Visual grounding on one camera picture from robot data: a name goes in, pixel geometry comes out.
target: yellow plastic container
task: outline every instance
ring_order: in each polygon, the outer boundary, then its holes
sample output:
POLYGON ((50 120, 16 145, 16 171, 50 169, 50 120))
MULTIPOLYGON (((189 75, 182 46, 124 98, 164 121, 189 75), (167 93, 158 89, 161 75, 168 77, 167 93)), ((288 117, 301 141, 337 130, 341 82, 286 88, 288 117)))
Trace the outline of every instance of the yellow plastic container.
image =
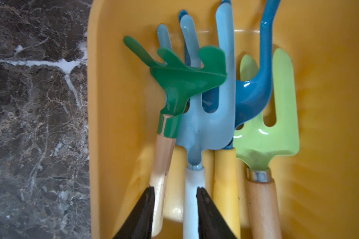
MULTIPOLYGON (((168 26, 183 57, 177 14, 194 18, 201 46, 217 45, 220 1, 94 0, 88 30, 91 222, 94 239, 111 238, 148 186, 164 92, 124 45, 131 35, 156 56, 156 28, 168 26)), ((237 65, 259 60, 265 1, 233 0, 237 65)), ((274 44, 294 64, 301 150, 271 163, 283 238, 359 238, 359 0, 282 0, 274 44)), ((214 152, 204 153, 212 195, 214 152)), ((182 238, 186 151, 176 148, 169 172, 163 230, 182 238)), ((241 238, 251 238, 238 163, 241 238)))

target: wooden handle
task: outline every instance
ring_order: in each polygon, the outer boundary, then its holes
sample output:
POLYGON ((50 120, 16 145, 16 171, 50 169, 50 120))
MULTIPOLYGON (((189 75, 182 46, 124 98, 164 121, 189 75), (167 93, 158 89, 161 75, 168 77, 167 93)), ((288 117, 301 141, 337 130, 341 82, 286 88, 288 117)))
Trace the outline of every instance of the wooden handle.
POLYGON ((175 138, 157 135, 153 168, 149 181, 149 185, 154 187, 155 196, 152 237, 158 235, 162 229, 166 183, 175 144, 175 138))
POLYGON ((246 177, 246 190, 253 239, 282 239, 274 179, 260 183, 246 177))
POLYGON ((216 150, 213 201, 234 235, 241 238, 236 150, 216 150))

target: metal ferrule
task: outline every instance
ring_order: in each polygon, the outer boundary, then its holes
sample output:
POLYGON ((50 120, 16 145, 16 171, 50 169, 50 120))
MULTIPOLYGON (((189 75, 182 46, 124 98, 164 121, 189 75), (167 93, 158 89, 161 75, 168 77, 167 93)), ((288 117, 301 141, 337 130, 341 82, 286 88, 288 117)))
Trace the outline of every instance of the metal ferrule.
POLYGON ((247 168, 246 177, 254 182, 267 183, 271 182, 273 178, 271 177, 271 170, 266 171, 254 171, 247 168))

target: yellow handle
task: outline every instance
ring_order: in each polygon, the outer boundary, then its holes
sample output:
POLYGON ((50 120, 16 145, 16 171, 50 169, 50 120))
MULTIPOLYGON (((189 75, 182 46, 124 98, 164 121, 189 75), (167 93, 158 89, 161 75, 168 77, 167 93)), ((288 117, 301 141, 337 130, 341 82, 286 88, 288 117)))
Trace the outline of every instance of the yellow handle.
POLYGON ((236 150, 216 150, 213 201, 234 235, 241 238, 236 150))

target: marble surface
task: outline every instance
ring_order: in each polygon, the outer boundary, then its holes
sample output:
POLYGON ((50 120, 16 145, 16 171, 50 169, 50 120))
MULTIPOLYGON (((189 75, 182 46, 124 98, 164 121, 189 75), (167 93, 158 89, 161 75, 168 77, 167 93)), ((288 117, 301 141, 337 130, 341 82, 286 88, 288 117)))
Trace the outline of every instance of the marble surface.
POLYGON ((91 0, 0 0, 0 239, 91 237, 91 0))

